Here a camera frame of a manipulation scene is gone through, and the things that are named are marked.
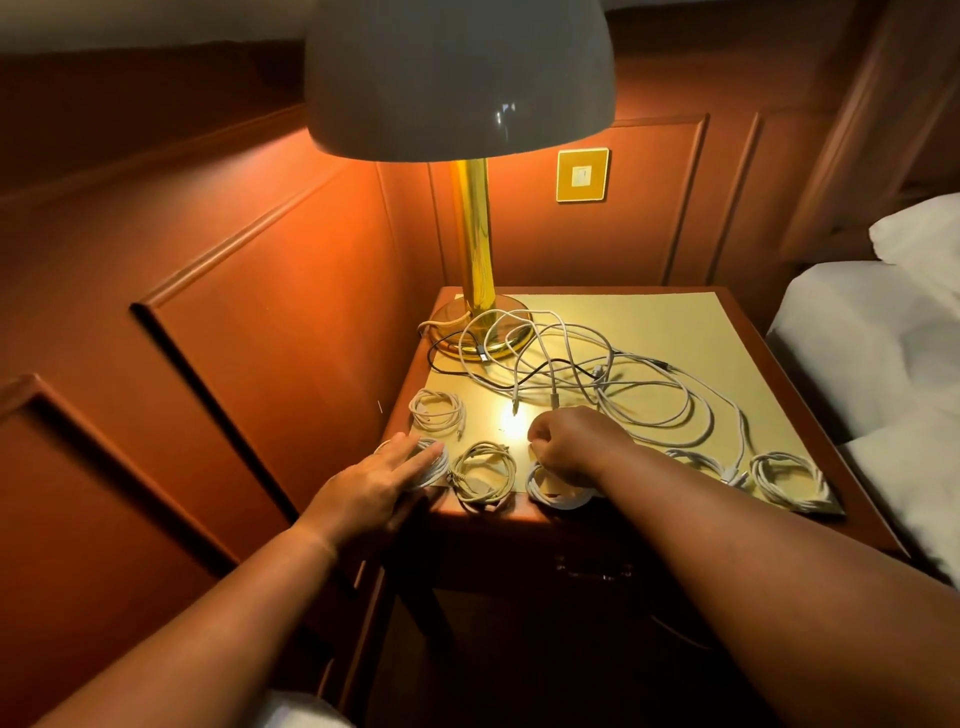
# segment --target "white pillow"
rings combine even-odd
[[[876,256],[960,315],[960,193],[889,215],[870,228]]]

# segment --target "white lampshade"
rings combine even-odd
[[[379,161],[563,144],[616,101],[597,0],[318,0],[305,78],[317,145]]]

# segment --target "cable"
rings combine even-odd
[[[430,412],[426,408],[427,400],[445,401],[450,408],[440,412]],[[433,389],[421,389],[410,400],[408,408],[413,415],[414,423],[424,432],[445,432],[456,427],[457,439],[464,436],[464,429],[467,427],[467,408],[464,407],[464,401],[457,395]]]
[[[473,329],[477,327],[477,322],[484,317],[495,318],[491,325],[484,327],[481,337],[478,333],[474,333]],[[548,322],[538,321],[538,317],[546,317]],[[500,327],[509,326],[513,327],[513,331],[519,328],[531,328],[533,332],[528,341],[517,349],[509,343],[509,332],[506,336],[500,337],[506,339],[507,347],[514,355],[512,363],[487,358],[483,364],[479,365],[483,372],[481,374],[477,371],[477,367],[471,366],[460,352],[457,354],[462,366],[460,371],[441,369],[436,365],[436,351],[441,343],[456,339],[458,344],[461,345],[459,347],[461,349],[465,340],[469,337],[476,349],[482,352],[489,347],[491,337],[496,335],[495,332]],[[546,343],[548,336],[561,337],[565,356],[550,355]],[[600,350],[600,355],[577,359],[571,346],[573,340],[586,342],[597,347]],[[529,362],[530,354],[533,352],[537,352],[543,358],[543,361],[536,366]],[[651,356],[617,349],[597,329],[567,323],[555,311],[527,309],[512,311],[493,309],[487,311],[472,320],[466,321],[462,330],[452,332],[440,341],[435,342],[427,351],[426,356],[427,362],[434,372],[444,375],[466,376],[486,389],[510,397],[513,401],[515,413],[520,399],[525,395],[548,394],[550,406],[557,408],[560,404],[561,392],[575,391],[597,410],[618,421],[640,443],[666,448],[671,457],[685,458],[699,467],[707,468],[716,473],[723,482],[736,488],[743,488],[748,476],[752,474],[757,487],[767,495],[771,502],[805,513],[815,510],[814,501],[791,498],[767,474],[767,464],[782,460],[784,457],[781,456],[785,456],[790,462],[807,469],[814,480],[817,481],[818,497],[830,498],[829,486],[823,480],[820,471],[805,458],[795,457],[789,455],[789,453],[762,453],[751,461],[748,470],[741,471],[750,443],[747,435],[746,416],[736,402],[690,372]],[[655,377],[641,379],[623,376],[623,370],[628,366],[645,367]],[[495,372],[501,373],[504,380],[497,381],[496,378],[492,378]],[[715,397],[728,405],[736,417],[738,448],[735,459],[728,467],[724,467],[718,460],[703,455],[694,449],[702,445],[712,435],[716,418],[710,402],[691,389],[685,380],[690,380],[710,391]],[[639,418],[621,402],[617,401],[620,395],[638,387],[666,387],[677,390],[681,396],[677,410],[658,420]],[[653,437],[648,431],[648,428],[672,429],[686,425],[693,419],[698,410],[703,412],[703,426],[699,427],[692,436],[685,437],[682,442],[670,442],[665,438]],[[537,502],[543,502],[543,500],[536,498],[533,493],[531,493],[531,497]]]
[[[803,498],[794,498],[789,496],[779,485],[773,481],[773,476],[769,473],[772,463],[793,463],[796,466],[807,471],[813,482],[817,484],[817,496],[813,500]],[[757,455],[750,461],[750,475],[754,479],[757,488],[763,493],[767,500],[776,505],[788,508],[791,511],[800,513],[810,513],[818,510],[820,503],[830,499],[830,487],[823,472],[805,457],[791,455],[789,452],[764,452]]]
[[[687,635],[685,635],[683,632],[674,629],[673,627],[671,627],[669,624],[667,624],[667,623],[666,623],[665,621],[663,621],[662,619],[659,619],[659,618],[657,618],[657,617],[654,617],[653,615],[650,615],[650,614],[648,614],[647,617],[649,617],[649,618],[651,619],[651,621],[652,621],[654,624],[656,624],[658,627],[661,627],[662,629],[665,629],[667,632],[669,632],[671,635],[673,635],[674,637],[676,637],[678,640],[683,640],[684,642],[686,642],[687,644],[689,644],[691,647],[696,647],[697,649],[702,649],[702,650],[705,650],[706,652],[712,652],[712,651],[713,651],[713,648],[712,648],[712,647],[707,647],[705,644],[698,643],[696,640],[691,640],[691,639],[690,639]]]
[[[502,485],[488,486],[487,490],[481,493],[474,489],[464,471],[467,468],[468,460],[485,456],[500,458],[506,469],[506,476]],[[498,445],[489,440],[481,440],[471,445],[466,452],[453,461],[453,465],[450,467],[450,486],[453,488],[460,504],[470,513],[480,513],[487,506],[492,506],[494,511],[498,510],[500,506],[507,502],[507,498],[514,491],[515,480],[516,461],[510,454],[510,449],[505,445]]]
[[[458,327],[460,324],[465,324],[470,320],[470,312],[467,311],[463,316],[452,319],[451,321],[424,321],[417,326],[417,336],[423,336],[426,330],[430,327],[444,329],[444,328],[453,328]]]
[[[373,452],[380,452],[388,442],[390,441],[387,440],[386,442],[380,443]],[[420,441],[417,442],[417,446],[413,449],[407,459],[409,460],[418,452],[423,452],[436,442],[439,442],[439,440],[434,440],[432,437],[421,437]],[[414,491],[418,488],[426,488],[428,485],[437,485],[446,478],[447,474],[449,473],[449,465],[450,453],[446,449],[446,445],[444,445],[444,451],[441,452],[437,459],[430,464],[429,468],[427,468],[425,471],[423,471],[423,473],[410,482],[410,487],[408,490]]]
[[[734,477],[728,480],[727,478],[729,476],[729,469],[725,470],[719,462],[714,460],[709,455],[704,455],[702,452],[697,452],[696,450],[692,449],[671,448],[667,450],[665,454],[669,455],[675,460],[685,457],[691,463],[695,463],[702,468],[707,468],[708,470],[713,471],[720,477],[722,482],[726,483],[732,488],[743,488],[747,482],[747,473],[741,473],[739,475],[734,473]]]
[[[576,488],[572,496],[561,496],[560,494],[547,494],[540,489],[537,482],[537,471],[540,470],[540,463],[534,461],[527,473],[526,487],[527,495],[537,503],[556,508],[561,511],[572,511],[574,508],[580,508],[587,505],[591,498],[596,495],[592,488]]]

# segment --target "mattress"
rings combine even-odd
[[[936,402],[960,382],[960,319],[896,266],[825,263],[791,282],[767,334],[853,438]]]
[[[887,512],[960,585],[960,317],[896,266],[818,265],[767,334],[847,426],[840,447]]]

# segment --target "white cable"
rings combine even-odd
[[[772,463],[792,463],[806,470],[810,474],[810,477],[813,478],[813,482],[817,484],[816,498],[806,500],[804,498],[789,496],[774,482],[774,477],[770,473]],[[789,452],[780,452],[778,450],[764,452],[750,461],[750,475],[753,477],[754,483],[756,483],[760,492],[767,497],[767,500],[776,505],[788,508],[791,511],[799,511],[801,513],[816,511],[824,501],[830,499],[830,488],[823,472],[805,457],[800,457],[799,455],[791,455]]]
[[[389,442],[390,441],[387,440],[386,442],[380,443],[373,452],[380,452]],[[417,442],[417,446],[414,448],[413,452],[410,453],[409,457],[413,457],[418,452],[423,452],[436,442],[439,441],[434,440],[432,437],[421,437],[420,441]],[[449,465],[450,453],[447,451],[446,445],[444,445],[444,451],[441,452],[437,459],[430,464],[429,468],[427,468],[425,471],[423,471],[423,473],[410,482],[410,487],[408,490],[414,491],[418,488],[426,488],[428,485],[437,485],[446,478],[450,470]]]
[[[556,508],[561,511],[572,511],[574,508],[587,505],[596,495],[596,491],[592,488],[576,488],[572,496],[561,496],[560,494],[549,495],[544,493],[537,482],[536,476],[538,470],[540,470],[540,463],[534,461],[534,464],[530,466],[530,471],[527,473],[526,480],[527,495],[537,503],[542,503],[550,508]]]
[[[450,408],[431,412],[426,407],[426,403],[430,400],[445,401]],[[457,395],[433,389],[421,389],[410,400],[408,407],[414,423],[424,432],[446,432],[456,427],[457,439],[464,436],[464,429],[467,427],[467,408]]]
[[[675,460],[685,457],[691,463],[696,463],[697,465],[707,468],[710,471],[713,471],[717,474],[720,480],[732,488],[742,488],[747,482],[748,473],[733,474],[733,478],[728,479],[729,469],[725,469],[719,462],[714,460],[709,455],[704,455],[702,452],[697,452],[692,449],[676,449],[671,448],[666,452],[667,455],[674,458]]]
[[[477,322],[481,319],[489,321],[489,317],[495,317],[492,325],[485,328],[482,341],[479,335],[471,332]],[[540,323],[536,317],[549,317],[550,323]],[[487,369],[485,374],[490,375],[491,370],[501,370],[508,381],[502,386],[494,386],[481,378],[470,368],[463,356],[462,348],[465,337],[470,336],[477,342],[478,348],[483,352],[490,346],[491,337],[496,330],[504,324],[516,323],[513,331],[519,328],[530,328],[533,336],[530,340],[518,350],[507,344],[508,349],[514,355],[512,365],[505,364],[492,357],[482,357],[484,366]],[[548,335],[559,335],[563,339],[564,353],[566,361],[558,360],[547,350],[544,338]],[[603,352],[599,356],[587,359],[577,360],[573,356],[573,349],[570,344],[571,339],[585,341],[596,346]],[[509,396],[513,400],[514,412],[516,413],[520,398],[526,393],[537,393],[549,391],[550,404],[556,409],[560,405],[560,392],[577,391],[583,398],[595,406],[599,411],[618,421],[627,432],[638,442],[647,445],[655,445],[662,448],[668,448],[667,454],[675,458],[686,458],[691,462],[708,468],[716,473],[720,479],[736,488],[742,488],[746,483],[748,472],[741,471],[743,461],[746,457],[748,443],[747,421],[743,410],[733,400],[721,394],[690,372],[686,372],[668,362],[656,359],[650,356],[643,356],[632,352],[624,352],[616,349],[610,341],[600,331],[595,328],[579,324],[569,324],[564,321],[555,311],[550,310],[528,310],[515,309],[507,311],[503,309],[493,309],[487,311],[481,316],[469,321],[459,338],[460,362],[464,372],[476,384],[489,389],[496,394]],[[530,352],[540,350],[544,363],[539,367],[531,365],[526,361]],[[657,377],[652,379],[627,379],[620,378],[618,375],[622,364],[645,366],[652,370]],[[690,379],[705,389],[709,390],[718,399],[725,402],[732,410],[737,419],[738,448],[735,460],[724,467],[716,459],[703,455],[693,448],[702,445],[712,434],[715,427],[715,415],[709,401],[690,389],[681,379],[685,377]],[[615,398],[624,392],[638,387],[667,387],[669,389],[679,390],[683,399],[681,406],[673,414],[660,420],[647,421],[642,420],[624,406],[618,403]],[[644,431],[637,431],[637,427],[647,428],[674,428],[688,423],[694,416],[697,407],[704,411],[705,423],[697,433],[690,437],[687,436],[682,442],[668,442],[664,439],[652,437]],[[802,468],[805,468],[816,481],[818,486],[817,496],[826,500],[830,496],[829,487],[823,479],[823,474],[808,460],[785,452],[769,452],[756,456],[750,463],[749,474],[754,477],[757,487],[768,499],[779,505],[808,512],[816,510],[817,503],[813,500],[797,500],[787,495],[782,488],[777,486],[772,477],[767,474],[768,464],[774,461],[788,460]],[[539,488],[531,489],[529,483],[532,477],[527,478],[527,492],[537,502],[543,503],[544,496],[537,497]],[[545,503],[555,507],[555,503]]]
[[[666,623],[665,621],[663,621],[662,619],[659,619],[659,618],[657,618],[657,617],[654,617],[653,615],[647,615],[647,617],[649,617],[649,618],[653,621],[654,624],[656,624],[657,626],[661,627],[662,629],[665,629],[667,632],[669,632],[671,635],[673,635],[674,637],[676,637],[678,640],[683,640],[684,642],[686,642],[687,644],[689,644],[691,647],[696,647],[697,649],[703,649],[703,650],[705,650],[705,651],[707,651],[707,652],[712,652],[712,651],[713,651],[713,648],[712,648],[712,647],[707,647],[705,644],[700,644],[700,643],[698,643],[696,640],[691,640],[691,639],[690,639],[687,635],[685,635],[683,632],[674,629],[673,627],[671,627],[669,624],[667,624],[667,623]]]
[[[485,491],[476,490],[473,483],[465,475],[467,461],[474,457],[497,457],[502,460],[506,469],[503,483],[498,486],[484,483],[484,485],[487,485]],[[454,494],[456,494],[465,510],[470,513],[480,513],[487,506],[492,506],[493,510],[496,511],[507,502],[510,494],[514,491],[516,461],[510,454],[510,448],[506,445],[481,440],[471,445],[460,457],[453,461],[448,479],[450,487],[453,488]]]

